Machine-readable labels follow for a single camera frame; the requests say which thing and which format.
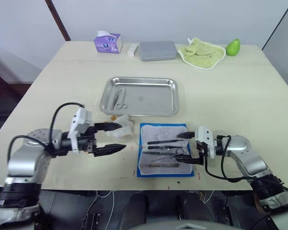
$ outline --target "white eraser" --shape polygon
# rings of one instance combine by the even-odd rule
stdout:
[[[134,57],[138,49],[138,44],[132,44],[128,50],[128,56]]]

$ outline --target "gray wall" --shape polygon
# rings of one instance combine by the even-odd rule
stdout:
[[[0,76],[33,82],[64,39],[44,0],[0,0]]]
[[[264,53],[288,85],[288,12],[265,46]]]
[[[216,44],[240,38],[263,47],[288,0],[53,0],[72,40],[97,30],[124,41],[199,37]],[[64,43],[44,0],[0,0],[0,75],[32,82]]]

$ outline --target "stainless steel tray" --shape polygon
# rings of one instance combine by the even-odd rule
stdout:
[[[172,116],[178,107],[177,83],[167,78],[114,77],[99,104],[109,115]]]

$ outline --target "wire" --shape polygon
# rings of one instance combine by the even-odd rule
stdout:
[[[228,135],[227,137],[228,137],[228,140],[227,140],[227,143],[226,143],[225,148],[224,148],[223,153],[222,153],[221,172],[222,172],[222,175],[224,176],[224,178],[229,180],[229,178],[226,177],[225,172],[224,172],[224,159],[225,159],[227,148],[228,148],[229,143],[231,141],[231,135]]]
[[[256,223],[254,223],[254,225],[252,226],[251,230],[254,230],[261,221],[263,221],[264,219],[266,219],[267,216],[268,216],[268,215],[260,218]]]
[[[224,178],[224,177],[220,177],[220,176],[217,176],[217,175],[214,175],[214,174],[210,173],[208,171],[208,159],[207,159],[207,156],[204,156],[204,159],[205,159],[205,171],[206,171],[206,173],[208,175],[210,175],[210,176],[212,176],[214,178],[220,179],[220,180],[226,180],[226,178]]]
[[[80,103],[76,103],[76,102],[68,102],[68,103],[64,103],[64,104],[61,104],[57,110],[54,112],[53,114],[53,117],[52,117],[52,120],[51,120],[51,124],[50,124],[50,128],[49,128],[49,143],[48,145],[50,146],[51,150],[53,149],[53,144],[52,144],[52,132],[53,132],[53,127],[54,127],[54,122],[56,120],[56,117],[57,117],[57,114],[59,112],[59,110],[65,106],[68,106],[68,105],[78,105],[80,107],[83,107],[84,108],[84,105],[80,104]]]
[[[86,220],[86,216],[87,216],[87,214],[90,212],[92,206],[96,203],[97,198],[98,198],[98,196],[97,196],[97,192],[96,192],[96,196],[95,196],[93,202],[91,203],[90,207],[87,209],[87,211],[86,211],[86,213],[85,213],[85,216],[84,216],[84,219],[82,219],[82,226],[81,226],[80,229],[83,229],[84,223],[85,223],[85,220]]]
[[[31,140],[31,141],[34,141],[34,142],[40,144],[40,145],[41,145],[42,147],[44,147],[45,149],[47,148],[47,146],[46,146],[43,142],[41,142],[40,140],[37,140],[37,139],[35,139],[35,138],[29,137],[29,136],[25,136],[25,135],[15,136],[15,137],[13,137],[13,139],[11,140],[10,145],[9,145],[9,148],[8,148],[7,162],[9,162],[9,161],[10,161],[10,158],[11,158],[11,151],[12,151],[13,143],[14,143],[17,139],[19,139],[19,138],[29,139],[29,140]]]
[[[204,204],[206,204],[206,203],[211,199],[211,197],[212,197],[212,195],[213,195],[214,192],[215,192],[215,191],[213,190],[212,193],[210,194],[208,200],[204,201]]]
[[[198,190],[190,190],[190,191],[188,191],[188,193],[197,193],[198,196],[200,197],[200,200],[201,200],[202,202],[205,201],[205,193],[202,193],[201,191],[198,191]]]
[[[99,194],[98,194],[98,191],[96,191],[96,194],[97,194],[97,196],[100,197],[100,198],[106,198],[106,197],[108,197],[108,196],[111,194],[111,192],[112,192],[112,190],[111,190],[107,195],[104,195],[104,196],[99,195]]]
[[[108,222],[107,222],[107,225],[106,225],[105,230],[107,230],[107,228],[108,228],[108,225],[109,225],[110,220],[111,220],[111,217],[112,217],[113,209],[114,209],[114,191],[112,191],[112,194],[113,194],[113,205],[112,205],[111,214],[110,214],[110,217],[109,217],[109,220],[108,220]]]

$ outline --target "surgical scissors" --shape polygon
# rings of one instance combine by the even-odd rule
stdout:
[[[124,103],[125,97],[126,97],[126,89],[124,90],[123,99],[122,99],[121,103],[118,103],[118,104],[116,105],[116,107],[117,107],[118,109],[127,109],[127,108],[128,108],[128,105]]]

